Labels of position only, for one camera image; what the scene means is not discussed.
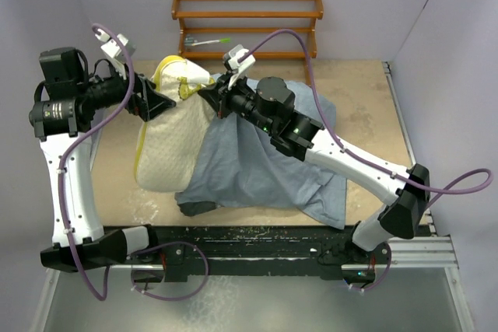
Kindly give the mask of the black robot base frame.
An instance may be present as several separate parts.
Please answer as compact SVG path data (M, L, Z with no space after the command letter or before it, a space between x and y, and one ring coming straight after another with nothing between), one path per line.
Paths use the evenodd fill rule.
M311 276L372 283L391 262L386 243L367 253L349 242L352 227L323 225L174 226L155 228L162 249L125 261L135 270L164 270L168 282L190 275Z

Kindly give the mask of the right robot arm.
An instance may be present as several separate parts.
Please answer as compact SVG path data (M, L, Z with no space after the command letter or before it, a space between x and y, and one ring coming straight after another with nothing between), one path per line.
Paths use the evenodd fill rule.
M320 121L295 108L295 93L281 78L247 79L221 75L199 91L218 118L235 113L270 137L283 155L328 168L374 194L381 208L361 221L346 244L347 257L363 263L391 238L412 239L429 202L430 172L420 164L390 163L331 135Z

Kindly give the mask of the cream yellow pillow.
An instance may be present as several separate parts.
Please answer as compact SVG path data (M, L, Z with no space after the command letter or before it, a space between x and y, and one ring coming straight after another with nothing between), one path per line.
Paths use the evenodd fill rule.
M198 94L215 83L208 71L177 55L164 58L152 76L156 91L176 106L145 122L136 146L137 184L153 192L185 190L215 112Z

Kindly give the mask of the grey striped pillowcase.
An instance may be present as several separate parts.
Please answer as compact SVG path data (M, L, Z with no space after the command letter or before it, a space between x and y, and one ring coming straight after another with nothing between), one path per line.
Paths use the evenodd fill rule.
M197 93L179 107L206 110L210 120L191 180L175 194L188 214L199 214L200 202L229 208L298 208L320 223L344 228L345 177L284 156L266 133L236 114L216 118Z

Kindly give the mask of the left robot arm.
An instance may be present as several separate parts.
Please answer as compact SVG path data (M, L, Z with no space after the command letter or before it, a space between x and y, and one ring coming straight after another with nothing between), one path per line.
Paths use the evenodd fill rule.
M119 104L148 122L176 103L157 92L156 84L135 74L130 86L113 66L102 79L88 72L81 50L60 47L39 57L44 74L34 94L29 121L40 142L50 175L54 204L51 246L40 253L44 267L76 272L124 263L132 254L144 264L160 255L157 234L150 225L105 232L96 211L90 170L95 113Z

